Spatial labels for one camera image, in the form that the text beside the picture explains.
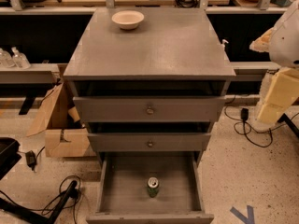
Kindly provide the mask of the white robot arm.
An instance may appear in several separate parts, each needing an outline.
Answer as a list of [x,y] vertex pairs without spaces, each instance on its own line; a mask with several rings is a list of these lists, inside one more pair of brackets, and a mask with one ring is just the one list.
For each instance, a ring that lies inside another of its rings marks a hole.
[[264,76],[255,109],[256,124],[266,129],[299,98],[299,1],[292,2],[274,27],[249,48],[268,52],[270,60],[280,65],[274,75]]

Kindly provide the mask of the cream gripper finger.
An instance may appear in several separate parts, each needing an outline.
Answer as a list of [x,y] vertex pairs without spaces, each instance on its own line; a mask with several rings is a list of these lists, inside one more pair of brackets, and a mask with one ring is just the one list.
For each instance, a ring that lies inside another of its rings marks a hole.
[[256,52],[268,52],[272,33],[273,29],[268,29],[260,37],[251,42],[251,44],[249,45],[249,49]]
[[275,124],[299,98],[299,70],[281,68],[267,73],[260,88],[256,119],[262,124]]

